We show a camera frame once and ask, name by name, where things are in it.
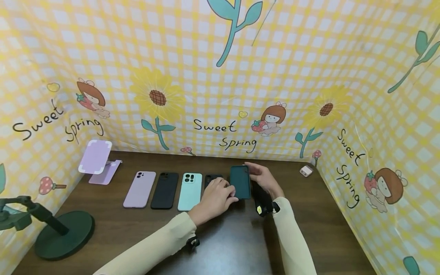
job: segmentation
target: phone stand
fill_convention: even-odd
[[[108,157],[112,147],[108,140],[92,139],[88,142],[78,171],[84,174],[92,174],[88,183],[108,185],[122,163],[121,160],[110,161]]]

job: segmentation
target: mint green phone case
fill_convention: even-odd
[[[200,202],[202,193],[202,174],[185,173],[182,177],[182,187],[180,189],[179,203],[177,210],[190,211]]]

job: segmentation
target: person's left hand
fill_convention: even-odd
[[[223,214],[233,202],[238,202],[235,187],[223,178],[212,180],[201,201],[188,212],[196,226]]]

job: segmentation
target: purple phone case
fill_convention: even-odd
[[[122,205],[125,208],[144,208],[155,178],[156,172],[138,171]]]

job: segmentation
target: yellow checkered backdrop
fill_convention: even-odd
[[[437,4],[3,0],[1,197],[58,210],[92,138],[308,161],[378,274],[438,274]],[[1,274],[42,226],[0,233]]]

